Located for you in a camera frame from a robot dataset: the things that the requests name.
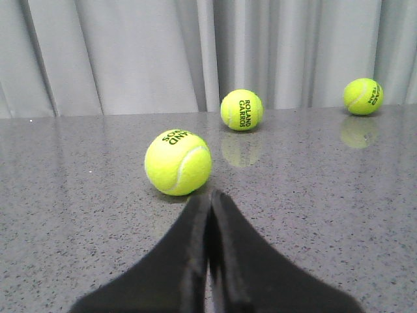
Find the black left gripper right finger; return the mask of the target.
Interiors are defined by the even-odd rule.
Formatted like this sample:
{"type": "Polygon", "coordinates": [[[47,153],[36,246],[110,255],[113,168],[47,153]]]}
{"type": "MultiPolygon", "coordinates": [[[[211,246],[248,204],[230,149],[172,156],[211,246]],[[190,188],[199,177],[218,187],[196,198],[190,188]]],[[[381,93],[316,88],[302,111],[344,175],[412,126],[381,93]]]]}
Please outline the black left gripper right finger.
{"type": "Polygon", "coordinates": [[[214,190],[210,273],[216,312],[362,312],[349,294],[311,276],[272,248],[232,198],[214,190]]]}

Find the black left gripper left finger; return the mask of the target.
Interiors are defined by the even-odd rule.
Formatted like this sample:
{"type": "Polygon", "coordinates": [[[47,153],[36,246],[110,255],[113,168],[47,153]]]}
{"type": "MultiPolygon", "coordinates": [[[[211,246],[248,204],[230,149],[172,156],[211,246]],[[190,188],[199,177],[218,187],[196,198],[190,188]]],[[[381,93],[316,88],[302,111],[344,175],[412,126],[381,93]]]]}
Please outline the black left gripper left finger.
{"type": "Polygon", "coordinates": [[[162,240],[123,275],[80,299],[72,312],[204,312],[207,195],[192,196],[162,240]]]}

